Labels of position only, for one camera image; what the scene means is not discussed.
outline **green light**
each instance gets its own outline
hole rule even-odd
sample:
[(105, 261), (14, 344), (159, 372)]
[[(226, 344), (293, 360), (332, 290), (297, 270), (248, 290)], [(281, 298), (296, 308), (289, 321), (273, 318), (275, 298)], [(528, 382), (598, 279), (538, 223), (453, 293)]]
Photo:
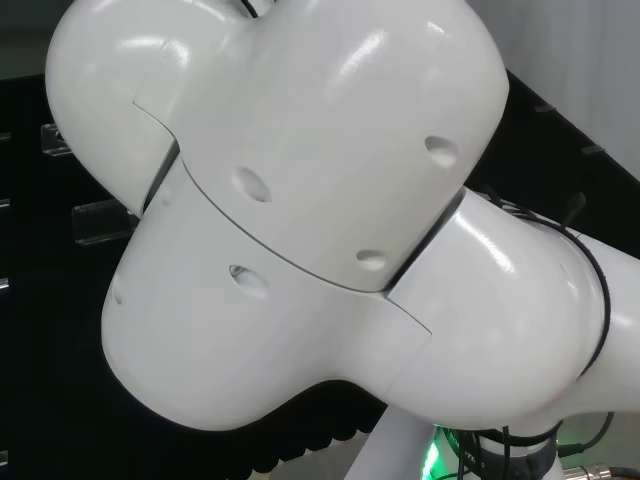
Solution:
[(427, 452), (427, 459), (424, 461), (424, 468), (422, 469), (422, 480), (428, 480), (431, 475), (431, 469), (438, 461), (438, 457), (440, 456), (440, 452), (438, 451), (438, 447), (436, 447), (436, 442), (434, 441), (429, 447), (429, 451)]

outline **metal connector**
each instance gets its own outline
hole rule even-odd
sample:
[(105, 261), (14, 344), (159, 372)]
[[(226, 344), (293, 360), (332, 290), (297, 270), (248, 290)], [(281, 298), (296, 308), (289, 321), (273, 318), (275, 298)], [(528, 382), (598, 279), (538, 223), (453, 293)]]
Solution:
[(611, 480), (609, 467), (601, 463), (589, 467), (568, 468), (564, 471), (565, 480)]
[(115, 199), (75, 207), (71, 215), (73, 236), (82, 246), (128, 238), (140, 221)]
[(55, 123), (43, 125), (40, 129), (42, 153), (50, 157), (66, 157), (71, 155), (71, 149), (64, 141)]

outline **glossy white plastic casing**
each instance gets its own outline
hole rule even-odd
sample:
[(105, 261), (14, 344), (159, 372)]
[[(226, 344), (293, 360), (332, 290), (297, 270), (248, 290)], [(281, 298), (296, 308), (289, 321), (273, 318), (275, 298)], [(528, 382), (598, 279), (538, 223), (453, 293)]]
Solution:
[(329, 379), (486, 428), (575, 382), (602, 322), (591, 275), (570, 244), (467, 192), (388, 299), (344, 289), (238, 229), (179, 159), (114, 277), (103, 345), (133, 395), (194, 428), (244, 425)]
[[(240, 17), (232, 2), (216, 5), (220, 15), (233, 13), (230, 21)], [(200, 0), (77, 1), (51, 41), (53, 118), (89, 173), (137, 215), (174, 138), (135, 96), (166, 52), (180, 48), (180, 32), (210, 28), (209, 9)]]
[[(238, 267), (247, 270), (236, 283)], [(122, 258), (102, 325), (122, 384), (203, 430), (245, 425), (334, 378), (384, 398), (430, 337), (382, 295), (337, 287), (263, 248), (211, 205), (181, 159)]]
[(599, 280), (578, 247), (470, 191), (389, 299), (433, 335), (390, 397), (462, 429), (510, 425), (559, 398), (604, 318)]
[[(136, 205), (146, 195), (157, 163), (86, 136), (112, 97), (126, 98), (171, 132), (196, 184), (242, 230), (354, 290), (385, 288), (462, 186), (506, 101), (500, 56), (463, 0), (281, 0), (257, 20), (225, 0), (80, 3), (56, 33), (49, 91), (89, 170)], [(86, 77), (91, 62), (108, 62), (127, 79), (137, 56), (126, 91), (111, 94), (118, 77)], [(77, 100), (85, 93), (89, 104)]]

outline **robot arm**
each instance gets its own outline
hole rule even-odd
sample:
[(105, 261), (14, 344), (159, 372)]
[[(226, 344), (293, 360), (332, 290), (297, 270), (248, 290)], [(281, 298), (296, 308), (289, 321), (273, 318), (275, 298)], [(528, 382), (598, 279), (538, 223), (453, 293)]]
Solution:
[(52, 112), (142, 216), (103, 312), (116, 376), (204, 430), (327, 379), (521, 436), (640, 409), (637, 262), (581, 237), (613, 312), (576, 381), (603, 330), (593, 266), (463, 188), (507, 89), (463, 0), (281, 0), (256, 20), (231, 0), (75, 2)]

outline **black background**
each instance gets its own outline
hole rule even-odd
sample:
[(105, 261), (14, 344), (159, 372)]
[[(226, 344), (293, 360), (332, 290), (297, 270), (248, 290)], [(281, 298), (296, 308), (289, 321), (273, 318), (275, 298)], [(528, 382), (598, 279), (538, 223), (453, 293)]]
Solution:
[[(572, 225), (640, 258), (640, 186), (606, 153), (514, 77), (503, 121), (468, 186), (560, 220), (576, 192), (588, 205)], [(333, 382), (266, 419), (227, 433), (200, 433), (156, 416), (112, 377), (102, 357), (100, 314), (126, 240), (83, 248), (71, 209), (110, 198), (73, 158), (40, 152), (51, 121), (42, 77), (0, 82), (0, 450), (11, 478), (244, 480), (305, 448), (369, 432), (385, 405)]]

